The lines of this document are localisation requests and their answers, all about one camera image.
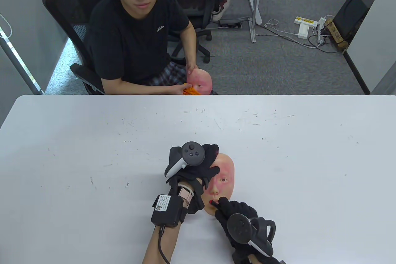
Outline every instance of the gloved hand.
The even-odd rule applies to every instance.
[[[231,246],[235,248],[235,254],[233,255],[235,263],[249,263],[248,256],[255,255],[262,264],[279,264],[278,260],[273,257],[263,256],[259,251],[249,244],[240,244],[236,242],[228,232],[227,220],[235,213],[243,214],[248,219],[257,218],[257,212],[253,207],[248,206],[244,202],[239,203],[237,201],[228,201],[226,197],[221,197],[219,199],[218,205],[215,206],[217,207],[215,217],[222,225],[222,228],[229,239]]]
[[[204,202],[201,199],[201,195],[204,193],[203,187],[208,188],[210,180],[220,172],[218,166],[211,168],[219,154],[218,145],[204,144],[202,147],[205,150],[205,159],[200,165],[187,166],[184,169],[180,169],[174,176],[166,181],[171,186],[171,191],[174,195],[177,195],[177,184],[179,182],[188,182],[193,187],[194,197],[192,198],[187,210],[187,213],[190,214],[196,213],[198,210],[204,208]],[[175,162],[175,160],[171,159],[173,155],[175,154],[172,154],[171,151],[169,159],[169,163],[171,164]]]

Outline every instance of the scuff mark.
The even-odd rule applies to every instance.
[[[216,125],[219,127],[219,129],[221,130],[221,128],[220,128],[219,124],[216,122],[216,120],[214,120],[214,121],[215,121]]]

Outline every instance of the label sticker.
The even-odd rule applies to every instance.
[[[155,206],[155,210],[166,211],[166,209],[168,208],[170,199],[171,199],[171,196],[169,196],[169,195],[160,195],[158,197],[158,201],[157,201],[157,205]]]

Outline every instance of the white wall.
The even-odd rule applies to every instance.
[[[45,90],[66,43],[65,33],[42,0],[0,0],[0,12],[13,28],[10,41]],[[8,34],[7,25],[0,25]]]
[[[370,92],[396,61],[395,15],[396,0],[375,0],[347,50]]]
[[[26,94],[32,94],[10,59],[0,47],[0,126],[6,119],[15,100]]]

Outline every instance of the hand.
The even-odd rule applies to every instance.
[[[187,182],[193,187],[194,197],[188,207],[188,213],[190,214],[204,208],[205,205],[201,198],[201,195],[204,193],[203,187],[208,188],[210,180],[220,172],[218,166],[211,167],[219,154],[219,147],[216,144],[204,144],[202,147],[205,150],[205,159],[199,166],[187,166],[184,169],[180,169],[166,181],[172,189],[177,188],[177,184],[180,182]]]
[[[257,212],[253,207],[248,206],[244,202],[239,203],[237,201],[228,201],[226,197],[221,197],[219,199],[219,204],[216,205],[216,207],[217,210],[215,212],[215,217],[222,225],[222,228],[232,247],[235,248],[235,258],[237,258],[238,261],[240,260],[242,263],[249,263],[249,260],[251,260],[252,263],[262,264],[279,263],[278,260],[273,257],[264,257],[249,244],[237,243],[228,232],[227,220],[235,213],[243,214],[248,219],[257,218]]]
[[[186,65],[186,71],[187,71],[187,75],[191,74],[191,72],[195,69],[198,68],[196,63],[187,63]]]
[[[189,83],[172,85],[172,86],[168,87],[169,94],[170,95],[182,95],[183,91],[190,87],[192,87],[192,85],[190,85]]]

